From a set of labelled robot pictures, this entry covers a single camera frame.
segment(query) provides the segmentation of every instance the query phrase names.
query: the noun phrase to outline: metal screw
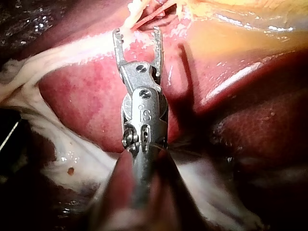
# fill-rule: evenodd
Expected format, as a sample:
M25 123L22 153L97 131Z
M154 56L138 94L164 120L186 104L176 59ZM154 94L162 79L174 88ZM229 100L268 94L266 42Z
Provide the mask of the metal screw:
M139 66L136 67L136 71L138 71L139 73L144 73L144 72L146 72L146 66L139 65Z
M140 93L139 93L139 96L144 99L144 100L147 100L151 97L151 93L149 90L147 89L144 89L144 90L141 90Z
M123 135L123 141L122 141L124 148L130 146L132 143L132 140L133 140L132 130L130 129L125 130L124 135Z

